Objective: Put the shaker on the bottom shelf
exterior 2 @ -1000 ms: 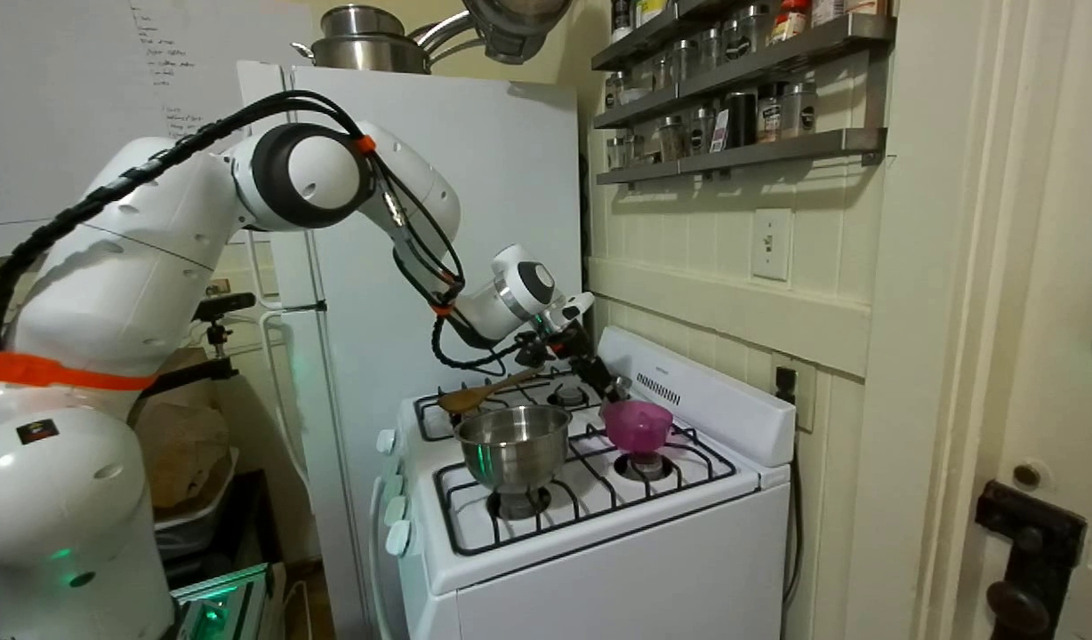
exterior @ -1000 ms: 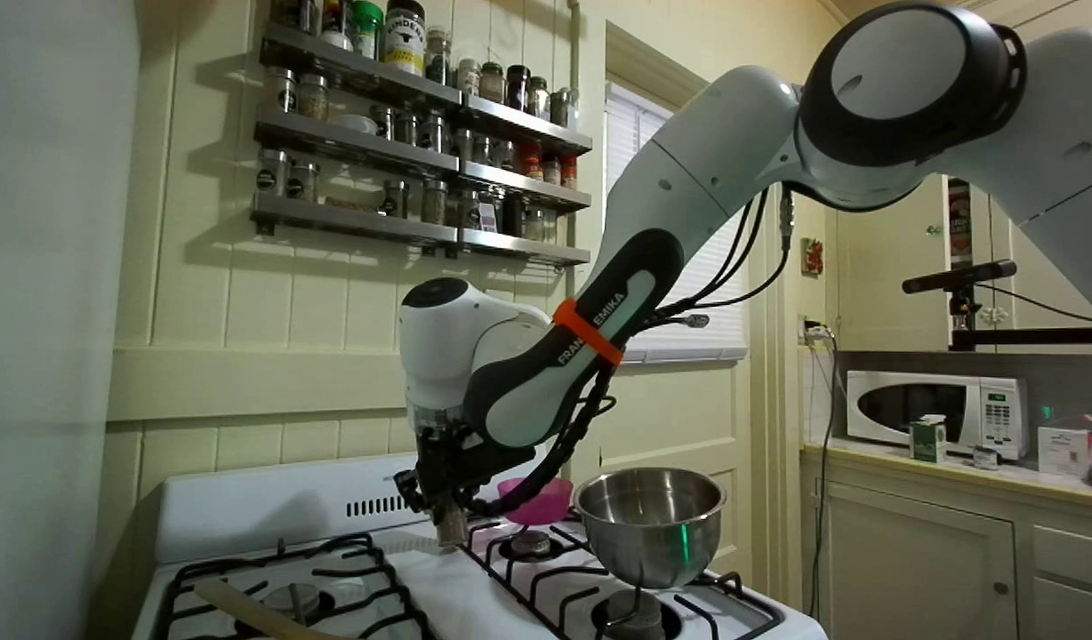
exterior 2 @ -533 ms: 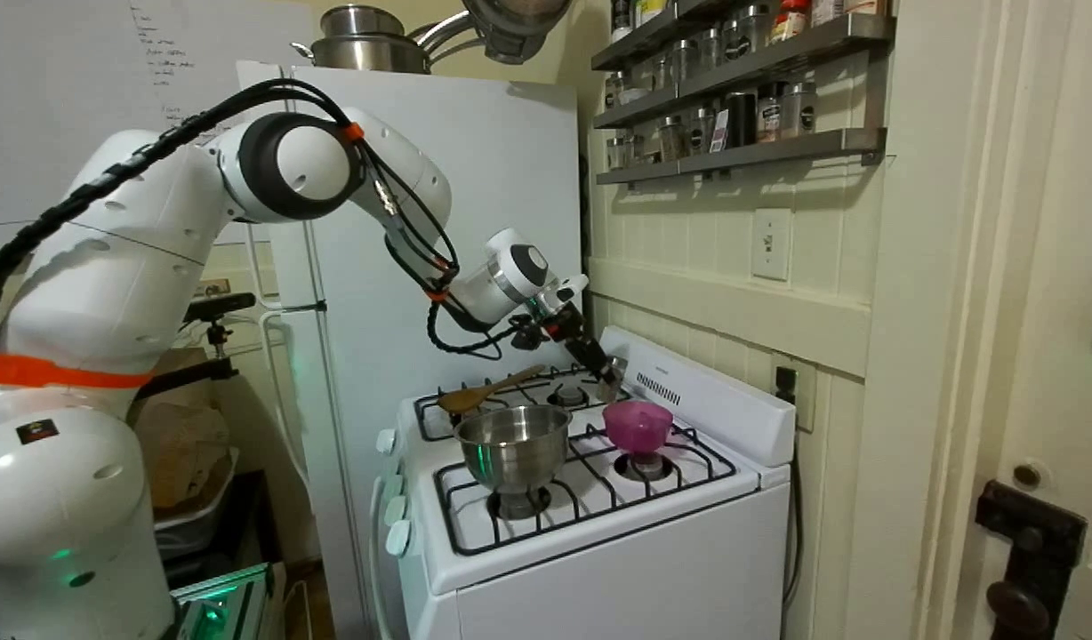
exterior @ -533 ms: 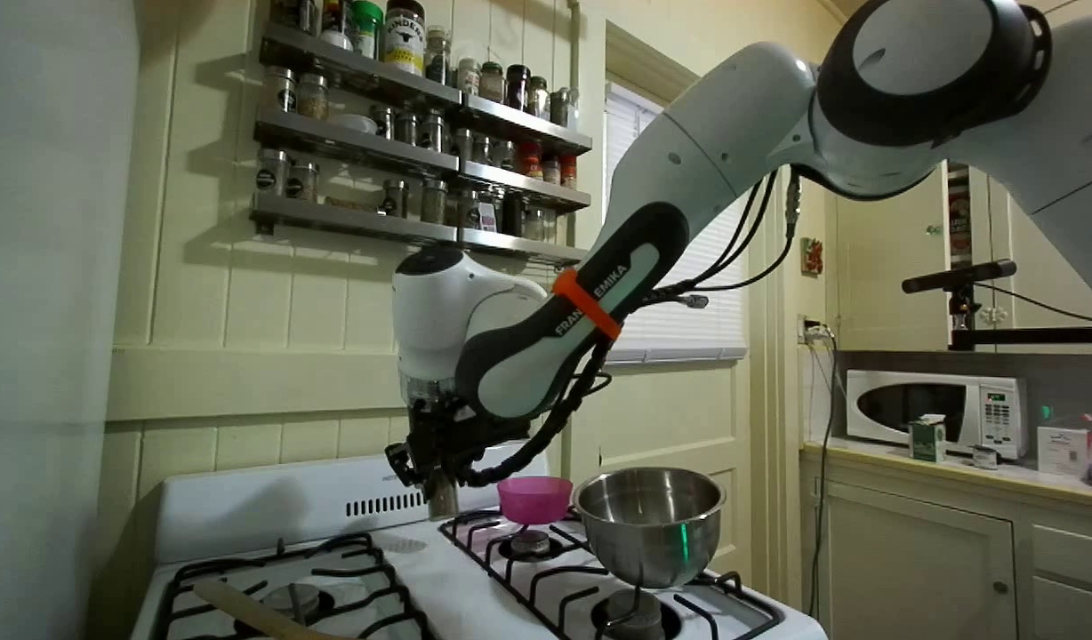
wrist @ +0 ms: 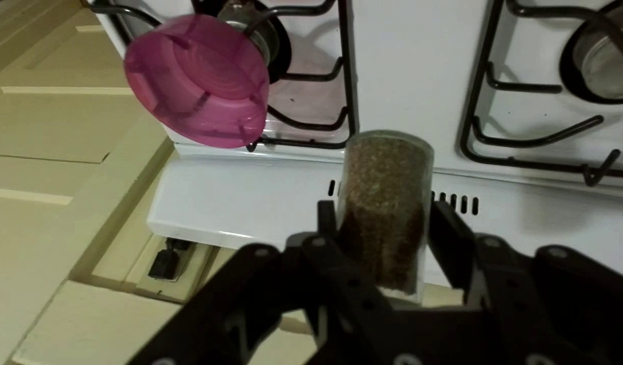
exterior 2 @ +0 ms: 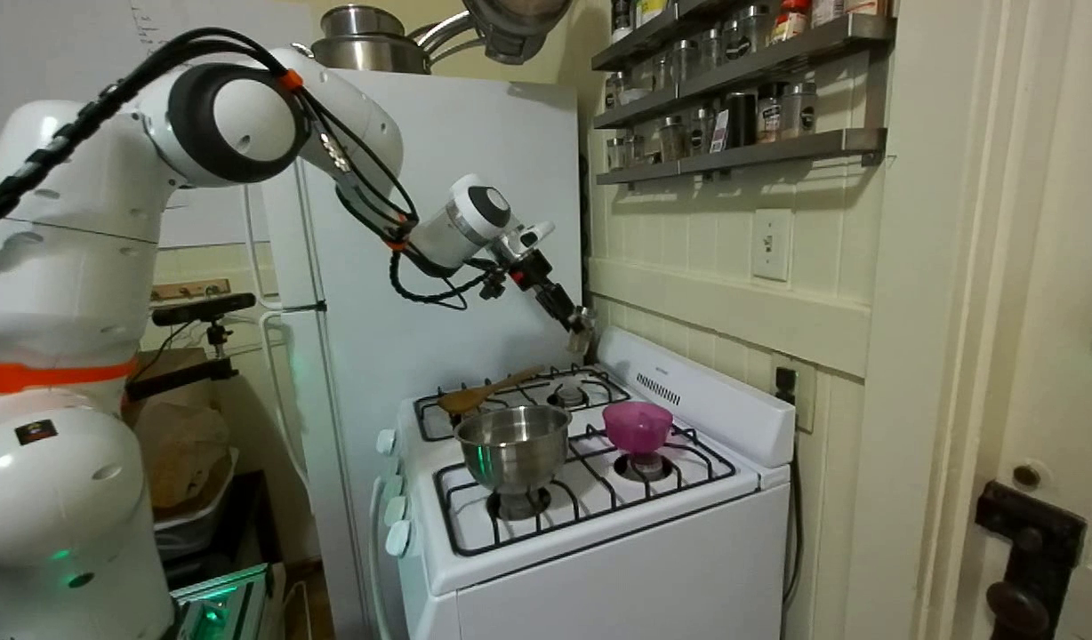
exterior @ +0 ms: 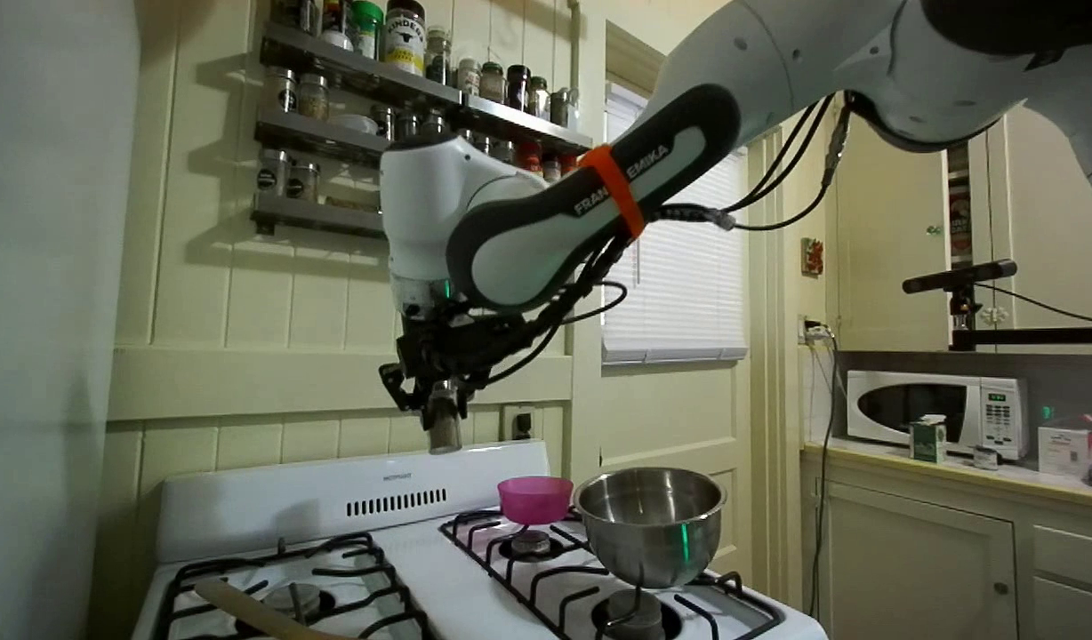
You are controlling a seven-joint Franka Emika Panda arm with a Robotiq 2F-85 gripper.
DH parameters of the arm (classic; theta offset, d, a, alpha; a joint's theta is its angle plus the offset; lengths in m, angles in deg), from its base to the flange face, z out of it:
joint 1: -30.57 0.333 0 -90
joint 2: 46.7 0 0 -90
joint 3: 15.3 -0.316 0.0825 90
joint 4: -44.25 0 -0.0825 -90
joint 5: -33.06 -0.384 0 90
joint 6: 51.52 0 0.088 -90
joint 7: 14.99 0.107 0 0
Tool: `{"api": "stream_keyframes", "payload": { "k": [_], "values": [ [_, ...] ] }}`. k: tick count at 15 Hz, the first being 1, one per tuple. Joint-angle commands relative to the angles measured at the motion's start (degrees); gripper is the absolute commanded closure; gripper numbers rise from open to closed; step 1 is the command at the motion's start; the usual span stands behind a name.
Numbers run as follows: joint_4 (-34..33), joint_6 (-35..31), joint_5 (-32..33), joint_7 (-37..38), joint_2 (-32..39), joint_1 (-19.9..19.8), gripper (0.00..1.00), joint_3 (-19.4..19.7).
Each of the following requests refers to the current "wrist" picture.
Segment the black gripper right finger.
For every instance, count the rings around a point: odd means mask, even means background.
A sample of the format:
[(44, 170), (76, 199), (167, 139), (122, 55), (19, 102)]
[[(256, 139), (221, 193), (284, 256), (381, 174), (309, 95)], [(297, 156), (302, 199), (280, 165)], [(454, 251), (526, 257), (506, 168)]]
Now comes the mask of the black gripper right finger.
[(495, 365), (623, 365), (623, 274), (566, 246), (520, 253), (443, 201), (427, 236), (449, 284), (484, 318)]

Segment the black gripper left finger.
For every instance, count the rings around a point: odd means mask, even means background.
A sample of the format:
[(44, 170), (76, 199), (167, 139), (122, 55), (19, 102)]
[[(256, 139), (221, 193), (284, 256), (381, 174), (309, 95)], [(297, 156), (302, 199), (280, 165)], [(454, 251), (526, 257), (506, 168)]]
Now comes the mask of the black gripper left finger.
[(250, 365), (284, 311), (302, 310), (317, 344), (309, 365), (388, 365), (376, 314), (389, 303), (336, 248), (334, 212), (285, 249), (247, 243), (128, 361), (128, 365)]

